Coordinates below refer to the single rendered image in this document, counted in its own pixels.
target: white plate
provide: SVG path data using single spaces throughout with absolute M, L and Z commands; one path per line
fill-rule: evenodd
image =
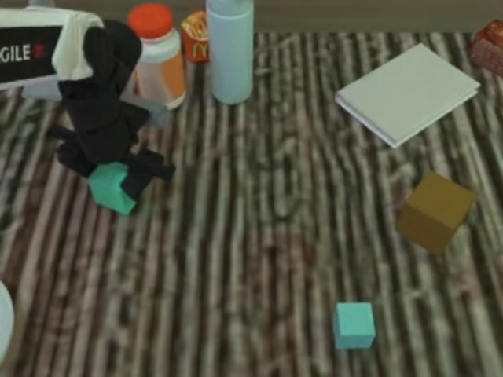
M 0 364 L 6 356 L 14 330 L 13 300 L 5 285 L 0 282 Z

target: mcdonald's logo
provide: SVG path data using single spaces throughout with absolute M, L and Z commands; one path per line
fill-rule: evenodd
M 192 47 L 192 56 L 193 57 L 203 57 L 203 58 L 206 58 L 207 57 L 207 47 L 208 47 L 208 43 L 205 42 L 205 43 L 194 43 L 194 46 Z

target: teal block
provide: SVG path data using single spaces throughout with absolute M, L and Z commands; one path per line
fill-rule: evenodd
M 370 348 L 376 328 L 370 302 L 340 302 L 333 318 L 336 348 L 352 350 Z
M 94 201 L 120 214 L 129 214 L 136 203 L 120 187 L 127 176 L 123 163 L 98 165 L 87 178 Z

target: french fries box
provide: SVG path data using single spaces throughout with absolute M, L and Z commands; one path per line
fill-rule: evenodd
M 473 63 L 503 77 L 503 22 L 495 20 L 479 31 L 467 52 Z
M 206 11 L 198 10 L 182 21 L 182 39 L 188 61 L 203 63 L 210 60 Z
M 0 90 L 91 77 L 83 52 L 89 27 L 103 27 L 101 18 L 58 8 L 0 8 Z

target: orange bottle cap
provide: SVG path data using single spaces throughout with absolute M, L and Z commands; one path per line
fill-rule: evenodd
M 146 2 L 135 6 L 127 17 L 129 27 L 144 39 L 165 36 L 173 28 L 173 14 L 164 4 Z

